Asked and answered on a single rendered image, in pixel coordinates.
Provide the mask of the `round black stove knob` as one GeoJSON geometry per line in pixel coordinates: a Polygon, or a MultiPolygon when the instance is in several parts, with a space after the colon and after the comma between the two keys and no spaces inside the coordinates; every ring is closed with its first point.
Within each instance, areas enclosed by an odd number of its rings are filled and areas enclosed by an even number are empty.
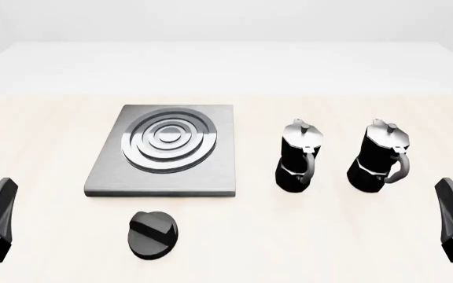
{"type": "Polygon", "coordinates": [[[139,259],[161,259],[175,247],[178,238],[177,222],[163,211],[138,211],[129,222],[127,243],[139,259]]]}

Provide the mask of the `flat black stove plate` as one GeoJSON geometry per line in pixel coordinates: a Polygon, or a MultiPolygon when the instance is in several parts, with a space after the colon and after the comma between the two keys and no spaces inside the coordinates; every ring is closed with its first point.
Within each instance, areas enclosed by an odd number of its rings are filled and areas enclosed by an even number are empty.
{"type": "Polygon", "coordinates": [[[124,105],[88,197],[234,197],[233,105],[124,105]]]}

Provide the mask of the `black moka pot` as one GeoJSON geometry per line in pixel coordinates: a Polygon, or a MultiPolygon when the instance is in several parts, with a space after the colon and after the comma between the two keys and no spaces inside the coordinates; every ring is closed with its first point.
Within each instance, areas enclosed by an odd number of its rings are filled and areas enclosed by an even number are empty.
{"type": "Polygon", "coordinates": [[[373,119],[366,127],[359,155],[347,171],[349,183],[364,193],[378,193],[386,183],[406,178],[410,171],[409,135],[394,123],[373,119]]]}
{"type": "Polygon", "coordinates": [[[282,134],[281,157],[275,170],[277,185],[288,193],[302,193],[315,173],[315,159],[323,134],[302,119],[295,119],[282,134]]]}

